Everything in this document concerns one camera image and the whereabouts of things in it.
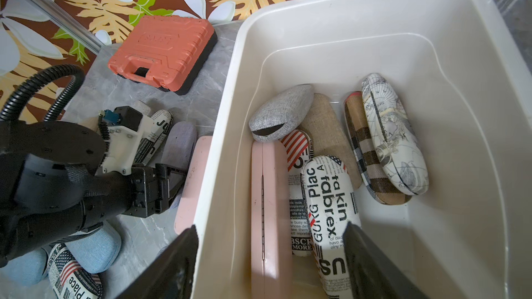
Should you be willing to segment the cream plastic storage box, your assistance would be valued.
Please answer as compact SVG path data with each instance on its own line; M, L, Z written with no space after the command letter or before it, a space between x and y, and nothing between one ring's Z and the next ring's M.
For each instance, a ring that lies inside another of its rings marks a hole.
M194 298L251 296L248 122L311 84L337 112L370 73L401 99L429 189L356 190L363 231L430 298L531 297L531 72L494 0L294 0L236 36L195 213Z

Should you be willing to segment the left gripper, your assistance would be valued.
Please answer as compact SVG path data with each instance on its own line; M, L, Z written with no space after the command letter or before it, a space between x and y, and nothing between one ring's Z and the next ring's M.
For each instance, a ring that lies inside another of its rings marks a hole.
M133 107L106 109L99 114L98 129L108 147L100 165L101 172L116 172L126 180L132 202L125 215L147 218L167 211L181 191L187 170L157 163L134 163L141 139L148 135L150 116Z

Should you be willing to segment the small pink glasses case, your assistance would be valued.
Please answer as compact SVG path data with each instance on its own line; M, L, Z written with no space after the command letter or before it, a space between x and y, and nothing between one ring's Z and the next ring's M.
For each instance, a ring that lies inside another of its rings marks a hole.
M202 136L196 143L180 204L177 207L174 222L174 231L177 235L194 224L212 138L212 136Z

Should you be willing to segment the pale purple glasses case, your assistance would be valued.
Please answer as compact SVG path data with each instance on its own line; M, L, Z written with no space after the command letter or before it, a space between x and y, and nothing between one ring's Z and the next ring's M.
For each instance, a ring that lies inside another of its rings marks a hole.
M161 163L187 170L197 139L198 133L193 123L188 121L176 123L166 139Z

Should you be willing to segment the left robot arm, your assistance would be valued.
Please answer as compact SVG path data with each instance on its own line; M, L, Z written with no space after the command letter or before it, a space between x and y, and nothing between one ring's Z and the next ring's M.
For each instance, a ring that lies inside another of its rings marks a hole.
M21 120L38 91L63 77L70 83L39 123ZM56 65L31 76L1 110L1 265L46 245L99 231L105 220L125 214L149 217L168 210L182 188L173 175L182 167L130 163L105 170L111 147L104 135L59 120L85 81L76 65Z

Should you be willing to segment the beige fabric glasses case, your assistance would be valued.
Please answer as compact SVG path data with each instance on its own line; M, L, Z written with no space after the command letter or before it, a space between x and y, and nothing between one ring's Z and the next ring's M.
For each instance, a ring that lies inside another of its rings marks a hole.
M362 185L353 149L327 96L314 94L310 110L298 128L312 139L315 156L338 157L346 166L353 189Z

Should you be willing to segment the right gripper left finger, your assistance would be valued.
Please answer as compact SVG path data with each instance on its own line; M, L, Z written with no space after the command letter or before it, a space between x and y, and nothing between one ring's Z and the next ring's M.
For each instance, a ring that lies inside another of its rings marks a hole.
M199 238L185 229L119 298L190 298Z

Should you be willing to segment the newspaper print glasses case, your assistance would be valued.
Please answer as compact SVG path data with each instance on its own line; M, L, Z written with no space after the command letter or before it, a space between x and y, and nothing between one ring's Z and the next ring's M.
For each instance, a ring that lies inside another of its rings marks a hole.
M343 234L360 225L355 193L346 166L336 156L317 156L301 170L313 253L328 298L353 298Z

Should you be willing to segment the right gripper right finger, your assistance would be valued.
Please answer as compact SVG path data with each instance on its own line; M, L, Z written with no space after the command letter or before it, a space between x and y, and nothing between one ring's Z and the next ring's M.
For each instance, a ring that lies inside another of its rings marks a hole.
M358 225L349 222L342 239L354 298L427 297Z

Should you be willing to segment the floral print glasses case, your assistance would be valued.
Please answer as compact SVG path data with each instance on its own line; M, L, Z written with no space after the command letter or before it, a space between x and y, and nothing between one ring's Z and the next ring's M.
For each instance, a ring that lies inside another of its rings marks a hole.
M428 167L407 113L378 73L362 81L362 100L377 158L389 181L406 195L428 191Z

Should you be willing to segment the grey fabric glasses case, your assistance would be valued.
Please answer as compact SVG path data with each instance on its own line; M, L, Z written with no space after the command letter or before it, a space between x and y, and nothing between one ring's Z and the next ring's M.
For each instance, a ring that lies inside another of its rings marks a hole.
M287 136L303 122L313 100L311 84L297 85L268 100L249 120L254 140L266 143Z

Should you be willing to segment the plaid glasses case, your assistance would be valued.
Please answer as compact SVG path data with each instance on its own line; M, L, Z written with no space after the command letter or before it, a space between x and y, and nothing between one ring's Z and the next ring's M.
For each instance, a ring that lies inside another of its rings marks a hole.
M411 196L400 192L391 183L378 160L361 91L354 91L344 101L344 117L357 167L372 198L387 206L409 202Z

